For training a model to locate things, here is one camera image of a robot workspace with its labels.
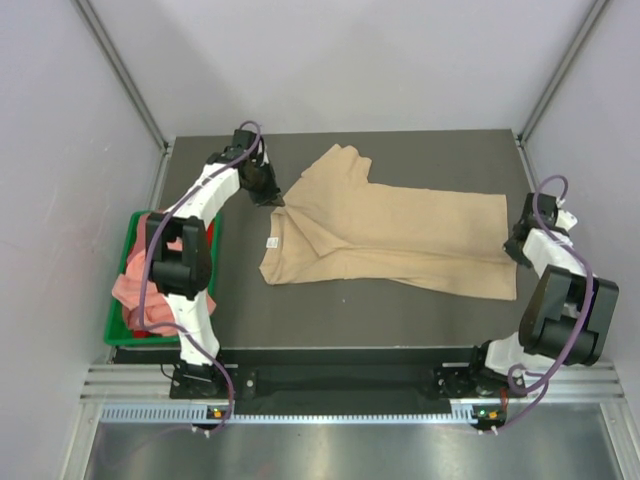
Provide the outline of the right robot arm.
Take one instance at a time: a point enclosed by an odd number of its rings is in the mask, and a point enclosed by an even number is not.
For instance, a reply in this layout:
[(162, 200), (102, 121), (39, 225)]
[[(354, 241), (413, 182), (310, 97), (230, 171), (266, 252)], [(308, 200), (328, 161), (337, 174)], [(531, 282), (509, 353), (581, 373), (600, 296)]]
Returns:
[(619, 298), (619, 286), (593, 277), (587, 293), (584, 264), (567, 251), (573, 245), (569, 230), (575, 216), (560, 208), (560, 200), (547, 194), (527, 195), (519, 220), (503, 249), (518, 265), (537, 274), (539, 281), (516, 333), (487, 341), (474, 349), (467, 370), (469, 388), (481, 396), (508, 387), (509, 368), (544, 372), (551, 368), (569, 341), (581, 314), (584, 323), (563, 364), (591, 366), (599, 360)]

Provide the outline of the beige t shirt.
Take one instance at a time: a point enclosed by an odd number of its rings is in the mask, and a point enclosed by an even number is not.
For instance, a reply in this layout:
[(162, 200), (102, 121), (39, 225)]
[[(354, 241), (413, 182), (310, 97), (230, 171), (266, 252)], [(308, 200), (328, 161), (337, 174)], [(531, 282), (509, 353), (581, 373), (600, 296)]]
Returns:
[(270, 217), (259, 266), (267, 284), (388, 279), (516, 299), (505, 196), (372, 183), (371, 165), (356, 148), (334, 145), (301, 173)]

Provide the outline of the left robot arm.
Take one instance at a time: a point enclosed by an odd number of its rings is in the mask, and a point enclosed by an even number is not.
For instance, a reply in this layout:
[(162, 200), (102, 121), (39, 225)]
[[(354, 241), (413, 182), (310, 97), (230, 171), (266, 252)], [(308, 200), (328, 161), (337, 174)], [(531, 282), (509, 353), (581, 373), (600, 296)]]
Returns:
[(163, 213), (151, 213), (145, 225), (145, 267), (140, 299), (149, 281), (167, 302), (178, 332), (180, 360), (170, 389), (172, 399), (209, 399), (233, 394), (228, 372), (218, 360), (208, 305), (213, 260), (208, 228), (226, 201), (246, 190), (257, 206), (284, 205), (260, 127), (243, 122), (231, 144), (212, 154), (190, 189)]

